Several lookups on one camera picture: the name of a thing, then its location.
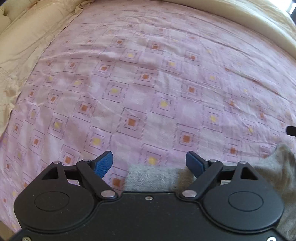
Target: metal screw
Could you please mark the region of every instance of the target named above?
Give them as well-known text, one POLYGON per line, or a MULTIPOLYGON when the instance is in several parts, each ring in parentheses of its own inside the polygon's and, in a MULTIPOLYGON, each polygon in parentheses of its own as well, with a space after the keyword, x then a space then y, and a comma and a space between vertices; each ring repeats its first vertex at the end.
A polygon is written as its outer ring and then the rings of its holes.
POLYGON ((152 201, 152 200, 153 200, 153 197, 151 197, 151 196, 147 196, 147 197, 145 197, 145 200, 147 200, 147 201, 152 201))
POLYGON ((196 197, 197 193, 194 190, 185 190, 182 192, 182 195, 184 197, 193 198, 196 197))
POLYGON ((112 190, 105 190, 101 192, 101 196, 104 198, 113 198, 115 195, 116 193, 112 190))
POLYGON ((29 237, 23 237, 22 241, 32 241, 29 237))

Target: yellow dot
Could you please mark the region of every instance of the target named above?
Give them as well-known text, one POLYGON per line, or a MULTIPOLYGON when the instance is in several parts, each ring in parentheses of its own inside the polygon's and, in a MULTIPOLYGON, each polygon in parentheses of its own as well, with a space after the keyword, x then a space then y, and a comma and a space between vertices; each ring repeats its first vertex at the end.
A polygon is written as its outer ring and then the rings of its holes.
POLYGON ((172 62, 172 61, 169 61, 169 66, 175 67, 176 66, 176 63, 175 62, 172 62))
POLYGON ((211 115, 210 118, 213 123, 215 123, 217 121, 217 118, 214 115, 211 115))
POLYGON ((31 112, 31 118, 34 118, 35 117, 35 111, 32 111, 31 112))
POLYGON ((99 138, 95 137, 95 138, 93 138, 93 144, 94 144, 95 146, 98 146, 98 145, 101 144, 101 140, 100 140, 99 138))
POLYGON ((58 129, 60 127, 60 123, 59 122, 55 122, 54 127, 55 127, 55 129, 58 129))
POLYGON ((111 89, 111 93, 112 93, 112 94, 117 94, 117 93, 118 93, 118 89, 116 89, 116 88, 112 88, 112 89, 111 89))
POLYGON ((160 102, 160 106, 161 106, 161 107, 167 107, 168 104, 167 104, 166 101, 162 100, 162 101, 160 102))
POLYGON ((155 165, 156 162, 157 162, 157 159, 155 157, 150 156, 148 158, 148 162, 149 162, 150 165, 155 165))

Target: square pattern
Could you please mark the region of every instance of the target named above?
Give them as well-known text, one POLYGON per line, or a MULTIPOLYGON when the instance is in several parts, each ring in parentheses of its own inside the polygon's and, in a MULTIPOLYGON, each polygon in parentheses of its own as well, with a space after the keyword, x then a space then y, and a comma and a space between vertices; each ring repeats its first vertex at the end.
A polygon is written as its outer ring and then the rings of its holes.
POLYGON ((117 131, 128 136, 142 139, 146 119, 147 114, 124 108, 123 112, 121 113, 117 131))
POLYGON ((15 150, 15 161, 21 166, 24 161, 26 152, 27 149, 22 144, 18 143, 15 150))
POLYGON ((119 29, 109 28, 104 32, 103 36, 113 36, 116 35, 118 31, 119 29))
POLYGON ((256 124, 252 121, 242 119, 243 139, 257 141, 256 124))
POLYGON ((115 62, 110 62, 110 61, 100 61, 96 68, 93 70, 92 74, 104 77, 104 78, 109 78, 114 66, 115 62))
POLYGON ((83 41, 83 45, 93 45, 96 42, 97 38, 91 37, 91 38, 86 38, 83 41))
POLYGON ((201 101, 201 86, 189 80, 183 80, 182 82, 181 96, 193 101, 201 101))
POLYGON ((34 102, 37 92, 39 90, 38 86, 32 85, 31 89, 29 89, 27 96, 25 97, 25 100, 28 100, 30 102, 34 102))
POLYGON ((70 59, 70 61, 68 62, 68 64, 64 68, 64 71, 65 72, 70 72, 70 73, 75 73, 75 71, 77 70, 77 68, 78 68, 81 61, 82 61, 81 58, 72 58, 72 59, 70 59))
POLYGON ((85 56, 96 57, 98 58, 101 53, 104 52, 105 47, 95 47, 93 46, 89 52, 85 56))
POLYGON ((242 142, 232 138, 224 138, 224 161, 237 163, 240 158, 240 148, 242 142))
POLYGON ((163 54, 164 44, 160 42, 148 41, 146 52, 163 54))
POLYGON ((184 61, 194 65, 202 65, 200 55, 187 50, 185 51, 184 61))
POLYGON ((40 131, 33 130, 33 134, 30 139, 29 149, 37 155, 41 154, 45 135, 40 131))
POLYGON ((138 68, 133 83, 154 87, 158 78, 158 71, 154 69, 138 68))
POLYGON ((163 64, 161 68, 169 72, 173 72, 175 74, 180 74, 182 69, 182 63, 179 60, 165 57, 163 59, 163 64))
POLYGON ((110 80, 102 98, 122 103, 128 89, 128 84, 110 80))
POLYGON ((63 92, 51 89, 47 96, 47 100, 44 102, 43 106, 54 110, 62 95, 63 92))
POLYGON ((48 76, 45 77, 45 81, 43 83, 44 86, 52 87, 56 77, 59 73, 57 72, 50 72, 48 76))
POLYGON ((125 47, 127 42, 128 42, 128 39, 125 37, 114 37, 110 46, 115 48, 123 48, 125 47))
POLYGON ((79 160, 80 152, 69 146, 63 145, 58 161, 64 166, 75 165, 79 160))
POLYGON ((35 121, 37 119, 37 116, 39 115, 40 107, 36 105, 32 105, 31 109, 29 110, 29 113, 27 115, 26 121, 30 124, 34 125, 35 121))
POLYGON ((119 60, 136 64, 139 61, 141 53, 142 51, 125 49, 119 60))
POLYGON ((198 150, 200 130, 177 124, 174 135, 173 149, 187 152, 198 150))
POLYGON ((45 64, 42 66, 42 70, 51 70, 56 63, 56 58, 49 58, 46 60, 45 64))
POLYGON ((141 149, 141 155, 139 158, 139 164, 149 165, 149 166, 166 166, 168 161, 168 151, 151 146, 148 144, 143 144, 141 149))
POLYGON ((95 156, 99 156, 108 149, 111 135, 110 132, 91 126, 87 133, 84 150, 95 156))
POLYGON ((151 112, 174 118, 176 113, 177 98, 172 95, 167 95, 156 91, 153 97, 151 112))
POLYGON ((202 126, 213 131, 222 132, 222 112, 207 106, 203 106, 202 109, 202 126))
POLYGON ((224 110, 239 115, 239 101, 237 96, 224 93, 224 110))
POLYGON ((220 75, 221 74, 219 73, 215 73, 207 69, 203 69, 204 83, 208 85, 221 88, 222 80, 220 79, 220 75))
POLYGON ((4 172, 6 173, 6 175, 11 177, 11 172, 13 170, 13 168, 12 168, 12 160, 8 156, 5 156, 4 168, 3 169, 4 169, 4 172))
POLYGON ((16 118, 10 133, 14 138, 18 139, 20 132, 22 130, 22 125, 23 125, 23 121, 16 118))
POLYGON ((28 84, 33 84, 37 80, 38 76, 39 76, 39 72, 38 71, 32 72, 30 74, 28 80, 27 80, 27 83, 28 84))
POLYGON ((129 30, 137 30, 138 24, 136 23, 127 23, 123 28, 129 30))
POLYGON ((169 30, 167 28, 162 28, 162 27, 154 27, 153 29, 153 34, 158 35, 158 36, 168 36, 169 30))
POLYGON ((140 31, 140 32, 135 32, 133 35, 135 38, 143 38, 143 39, 147 39, 149 37, 149 33, 140 31))
POLYGON ((69 118, 67 116, 54 113, 50 120, 50 125, 47 131, 48 134, 63 140, 68 120, 69 118))
POLYGON ((96 103, 97 100, 93 98, 80 96, 79 100, 76 103, 72 116, 90 122, 94 114, 96 103))
POLYGON ((73 77, 72 83, 68 86, 66 90, 80 93, 87 81, 87 75, 76 74, 73 77))

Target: pink bedsheet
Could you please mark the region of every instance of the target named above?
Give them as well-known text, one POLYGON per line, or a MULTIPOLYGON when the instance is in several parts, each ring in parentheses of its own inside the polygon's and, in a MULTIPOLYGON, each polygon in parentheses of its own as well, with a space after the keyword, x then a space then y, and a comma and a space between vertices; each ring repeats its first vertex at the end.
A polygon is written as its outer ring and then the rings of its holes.
POLYGON ((105 181, 129 164, 251 164, 276 144, 294 149, 295 61, 233 22, 158 1, 99 1, 46 49, 1 141, 0 216, 14 231, 17 195, 51 162, 106 150, 105 181))

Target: orange square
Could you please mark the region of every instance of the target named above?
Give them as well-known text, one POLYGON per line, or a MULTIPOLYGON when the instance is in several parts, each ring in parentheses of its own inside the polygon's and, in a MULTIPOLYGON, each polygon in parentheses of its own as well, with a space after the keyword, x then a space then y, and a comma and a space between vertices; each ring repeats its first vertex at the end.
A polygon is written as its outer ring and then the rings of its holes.
POLYGON ((190 136, 184 135, 183 136, 183 142, 189 143, 190 142, 190 136))
POLYGON ((87 107, 86 105, 82 105, 81 110, 82 110, 82 111, 86 111, 87 108, 88 108, 88 107, 87 107))
POLYGON ((121 180, 118 178, 113 178, 113 180, 112 180, 112 184, 116 187, 120 187, 120 182, 121 182, 121 180))
POLYGON ((230 148, 230 154, 235 154, 236 153, 236 149, 234 147, 230 148))
POLYGON ((145 80, 147 80, 149 78, 149 75, 147 75, 147 74, 143 74, 143 77, 142 77, 142 79, 145 79, 145 80))
POLYGON ((129 126, 135 126, 136 125, 136 120, 129 118, 128 119, 128 125, 129 126))
POLYGON ((71 160, 71 157, 66 156, 65 163, 70 164, 71 160))

